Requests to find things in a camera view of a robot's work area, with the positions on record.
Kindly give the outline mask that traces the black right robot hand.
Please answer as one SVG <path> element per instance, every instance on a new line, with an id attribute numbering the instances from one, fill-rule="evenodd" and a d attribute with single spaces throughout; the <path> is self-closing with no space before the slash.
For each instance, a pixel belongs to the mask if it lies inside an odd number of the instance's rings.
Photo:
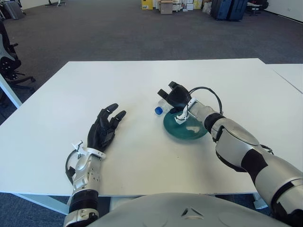
<path id="1" fill-rule="evenodd" d="M 189 91 L 174 81 L 169 83 L 169 87 L 171 89 L 169 94 L 163 89 L 160 89 L 157 94 L 172 106 L 169 111 L 171 114 L 183 111 L 192 98 Z"/>

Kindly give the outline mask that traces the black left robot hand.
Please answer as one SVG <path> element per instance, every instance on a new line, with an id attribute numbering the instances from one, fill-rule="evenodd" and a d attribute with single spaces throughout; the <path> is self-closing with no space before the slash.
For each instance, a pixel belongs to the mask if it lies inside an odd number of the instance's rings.
<path id="1" fill-rule="evenodd" d="M 115 137 L 115 131 L 119 123 L 126 115 L 126 111 L 121 111 L 108 120 L 109 116 L 118 108 L 118 104 L 114 103 L 106 108 L 101 109 L 95 122 L 92 124 L 88 137 L 87 146 L 95 150 L 104 152 L 111 144 Z"/>

